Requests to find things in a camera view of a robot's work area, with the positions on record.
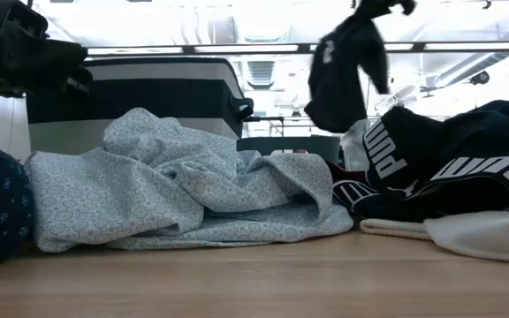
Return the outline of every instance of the hanging black garment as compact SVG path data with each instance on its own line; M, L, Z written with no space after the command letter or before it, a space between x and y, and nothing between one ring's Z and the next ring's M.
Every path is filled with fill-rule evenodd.
M364 0L353 16L320 40L308 80L311 102L304 109L318 128L345 133L367 117L359 65L379 94L389 93L388 57L372 19L400 3L405 14L415 8L413 0Z

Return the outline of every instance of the light blue patterned fabric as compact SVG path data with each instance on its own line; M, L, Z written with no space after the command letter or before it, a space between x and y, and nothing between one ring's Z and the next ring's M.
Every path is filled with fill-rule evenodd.
M251 246L348 231L318 155L261 157L235 140L133 109L83 155L34 153L35 241L128 250Z

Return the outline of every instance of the white towel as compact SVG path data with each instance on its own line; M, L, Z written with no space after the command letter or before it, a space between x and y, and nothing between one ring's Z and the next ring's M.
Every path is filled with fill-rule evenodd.
M467 256L509 261L509 212L478 212L404 223L369 219L361 229L370 234L432 240Z

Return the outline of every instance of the suitcase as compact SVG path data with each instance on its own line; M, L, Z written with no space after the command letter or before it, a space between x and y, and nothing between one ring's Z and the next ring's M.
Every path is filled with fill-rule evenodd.
M32 151L77 155L99 147L105 127L136 107L234 139L253 113L253 101L224 58L113 58L84 66L94 77L87 99L27 95Z

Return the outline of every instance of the ceiling light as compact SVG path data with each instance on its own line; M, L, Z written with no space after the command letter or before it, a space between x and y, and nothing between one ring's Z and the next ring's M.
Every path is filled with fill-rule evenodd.
M430 43L425 45L425 50L501 50L509 49L509 42L484 42L484 43Z
M194 49L197 53L295 52L298 46L290 44L216 45L196 46Z
M385 43L384 45L387 51L410 50L413 46L413 43Z
M181 54L184 50L181 47L166 47L166 48L99 48L88 49L90 56L103 56L103 55L159 55L159 54Z

